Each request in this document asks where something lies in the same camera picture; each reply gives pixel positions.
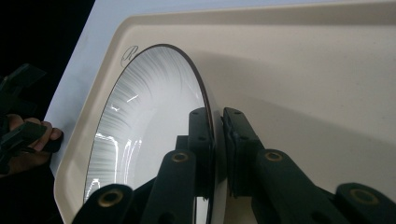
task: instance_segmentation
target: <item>finger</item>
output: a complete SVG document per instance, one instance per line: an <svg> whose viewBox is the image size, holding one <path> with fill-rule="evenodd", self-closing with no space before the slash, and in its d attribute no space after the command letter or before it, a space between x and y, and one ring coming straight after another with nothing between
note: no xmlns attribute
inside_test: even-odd
<svg viewBox="0 0 396 224"><path fill-rule="evenodd" d="M52 125L49 122L41 121L41 125L46 126L47 130L44 132L43 136L41 136L41 138L38 139L37 143L33 147L33 149L36 150L36 151L41 151L43 149L43 147L50 140L50 136L51 136L51 133L52 133Z"/></svg>
<svg viewBox="0 0 396 224"><path fill-rule="evenodd" d="M24 119L23 121L24 122L29 121L29 122L32 122L32 123L35 123L35 124L41 124L41 121L39 119L35 119L35 118ZM36 141L34 141L32 144L30 144L29 147L35 148L37 143L38 143L38 139Z"/></svg>
<svg viewBox="0 0 396 224"><path fill-rule="evenodd" d="M8 117L8 126L10 131L18 128L21 124L23 124L23 119L19 115L9 114L7 115L7 117Z"/></svg>
<svg viewBox="0 0 396 224"><path fill-rule="evenodd" d="M60 129L53 128L53 129L52 129L52 132L51 132L51 134L50 134L50 136L49 136L49 139L50 139L50 140L56 140L56 139L58 139L59 137L61 137L61 135L62 135L62 131L61 131Z"/></svg>

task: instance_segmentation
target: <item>black background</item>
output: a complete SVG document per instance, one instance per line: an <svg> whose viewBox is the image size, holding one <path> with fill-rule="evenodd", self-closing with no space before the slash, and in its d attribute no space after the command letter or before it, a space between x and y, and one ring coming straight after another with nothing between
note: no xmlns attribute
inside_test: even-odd
<svg viewBox="0 0 396 224"><path fill-rule="evenodd" d="M13 0L1 3L0 76L24 63L47 74L20 98L43 119L91 12L94 0ZM0 179L0 223L62 223L49 165Z"/></svg>

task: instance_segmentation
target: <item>curved white surface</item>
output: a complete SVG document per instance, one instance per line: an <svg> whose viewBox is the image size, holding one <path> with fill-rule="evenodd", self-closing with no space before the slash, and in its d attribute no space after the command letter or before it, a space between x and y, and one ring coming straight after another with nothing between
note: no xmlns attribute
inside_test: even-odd
<svg viewBox="0 0 396 224"><path fill-rule="evenodd" d="M111 92L93 140L85 199L92 187L137 189L154 178L163 156L188 135L189 114L203 107L198 81L175 49L154 47L134 58Z"/></svg>

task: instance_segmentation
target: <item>small logo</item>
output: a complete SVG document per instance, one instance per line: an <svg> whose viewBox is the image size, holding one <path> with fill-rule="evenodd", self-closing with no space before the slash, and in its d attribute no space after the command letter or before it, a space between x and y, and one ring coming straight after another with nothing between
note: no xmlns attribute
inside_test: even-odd
<svg viewBox="0 0 396 224"><path fill-rule="evenodd" d="M138 46L131 46L127 50L125 50L125 52L121 58L121 66L122 67L125 67L126 65L128 65L128 63L132 60L134 55L137 53L138 49L139 49Z"/></svg>

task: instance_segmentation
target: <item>screw hole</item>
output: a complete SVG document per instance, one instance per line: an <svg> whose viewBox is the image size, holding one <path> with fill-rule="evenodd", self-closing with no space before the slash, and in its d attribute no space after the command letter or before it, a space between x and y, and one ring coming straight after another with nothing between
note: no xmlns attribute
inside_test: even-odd
<svg viewBox="0 0 396 224"><path fill-rule="evenodd" d="M119 189L111 189L102 194L98 199L98 204L102 207L111 207L121 201L123 197L122 191Z"/></svg>

